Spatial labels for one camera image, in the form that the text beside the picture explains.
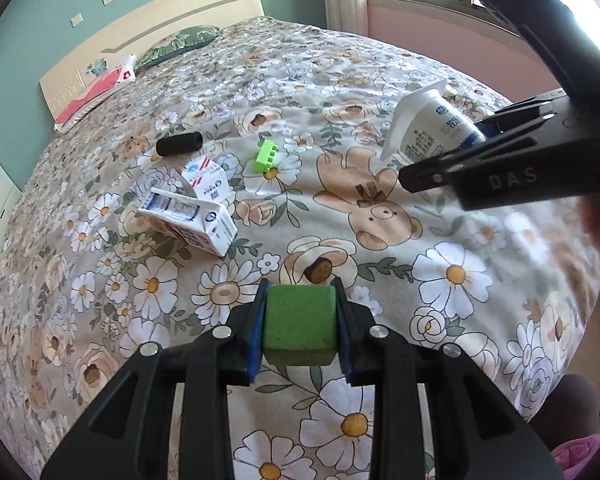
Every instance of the screw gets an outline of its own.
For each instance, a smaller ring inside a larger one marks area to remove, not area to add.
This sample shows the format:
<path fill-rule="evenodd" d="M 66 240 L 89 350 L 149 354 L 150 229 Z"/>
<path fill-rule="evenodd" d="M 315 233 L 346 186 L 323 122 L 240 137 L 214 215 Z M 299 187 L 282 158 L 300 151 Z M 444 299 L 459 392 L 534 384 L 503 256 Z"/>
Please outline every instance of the screw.
<path fill-rule="evenodd" d="M 140 353 L 144 357 L 151 357 L 152 355 L 156 355 L 158 353 L 159 349 L 160 349 L 160 347 L 158 346 L 158 343 L 154 343 L 153 341 L 149 341 L 148 343 L 144 343 L 140 347 Z"/>
<path fill-rule="evenodd" d="M 448 343 L 442 347 L 442 352 L 452 358 L 460 357 L 462 349 L 455 343 Z"/>
<path fill-rule="evenodd" d="M 219 325 L 216 326 L 211 333 L 216 339 L 227 339 L 228 337 L 231 337 L 233 332 L 230 326 Z"/>
<path fill-rule="evenodd" d="M 373 325 L 369 329 L 369 335 L 371 337 L 375 337 L 376 339 L 384 339 L 389 335 L 389 329 L 382 325 Z"/>

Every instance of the pink wall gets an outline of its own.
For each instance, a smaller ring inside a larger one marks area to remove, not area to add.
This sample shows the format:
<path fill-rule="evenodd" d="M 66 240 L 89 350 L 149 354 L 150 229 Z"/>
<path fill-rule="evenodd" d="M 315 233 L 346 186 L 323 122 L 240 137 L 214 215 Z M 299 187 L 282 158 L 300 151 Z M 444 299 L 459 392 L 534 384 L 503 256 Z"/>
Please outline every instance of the pink wall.
<path fill-rule="evenodd" d="M 513 102 L 560 86 L 539 59 L 459 25 L 373 5 L 368 20 L 370 37 L 437 59 Z"/>

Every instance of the green lego brick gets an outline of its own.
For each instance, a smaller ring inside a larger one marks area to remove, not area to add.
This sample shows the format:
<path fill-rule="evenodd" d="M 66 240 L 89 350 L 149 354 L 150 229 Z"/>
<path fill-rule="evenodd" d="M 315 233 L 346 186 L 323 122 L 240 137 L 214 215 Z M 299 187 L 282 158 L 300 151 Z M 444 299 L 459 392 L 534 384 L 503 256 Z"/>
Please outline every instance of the green lego brick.
<path fill-rule="evenodd" d="M 337 348 L 335 288 L 269 287 L 262 351 L 270 364 L 327 366 Z"/>
<path fill-rule="evenodd" d="M 273 165 L 273 158 L 276 156 L 277 151 L 278 146 L 272 140 L 265 139 L 253 163 L 254 171 L 267 173 Z"/>

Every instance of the bed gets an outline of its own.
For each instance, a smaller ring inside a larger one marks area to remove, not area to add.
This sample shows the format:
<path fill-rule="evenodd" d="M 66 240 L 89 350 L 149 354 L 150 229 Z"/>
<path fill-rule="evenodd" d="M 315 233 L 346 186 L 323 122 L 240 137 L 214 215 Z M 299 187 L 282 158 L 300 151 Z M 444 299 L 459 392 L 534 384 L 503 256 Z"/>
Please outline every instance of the bed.
<path fill-rule="evenodd" d="M 410 341 L 455 341 L 531 418 L 582 338 L 600 260 L 573 200 L 465 212 L 451 190 L 396 184 L 404 161 L 378 155 L 397 100 L 442 78 L 472 120 L 509 104 L 435 60 L 257 17 L 141 73 L 56 134 L 0 255 L 0 436 L 26 471 L 39 475 L 138 345 L 191 341 L 251 301 L 262 277 L 339 277 Z M 151 186 L 182 185 L 157 139 L 191 130 L 232 186 L 238 235 L 224 258 L 135 216 Z M 252 168 L 263 139 L 280 147 L 265 174 Z M 366 478 L 372 399 L 337 363 L 265 362 L 254 387 L 228 395 L 237 478 Z M 179 424 L 176 408 L 174 435 Z M 89 453 L 94 471 L 106 467 Z"/>

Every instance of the headboard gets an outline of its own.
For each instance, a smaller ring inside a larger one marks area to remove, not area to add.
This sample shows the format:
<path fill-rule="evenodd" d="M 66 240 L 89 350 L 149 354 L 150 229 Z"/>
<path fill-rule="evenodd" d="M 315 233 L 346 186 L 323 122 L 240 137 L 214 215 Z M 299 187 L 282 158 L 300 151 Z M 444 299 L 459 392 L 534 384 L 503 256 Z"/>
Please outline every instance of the headboard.
<path fill-rule="evenodd" d="M 260 0 L 154 0 L 98 31 L 43 75 L 46 104 L 56 118 L 95 78 L 87 66 L 100 58 L 114 67 L 129 54 L 142 57 L 156 41 L 182 28 L 227 27 L 263 15 Z"/>

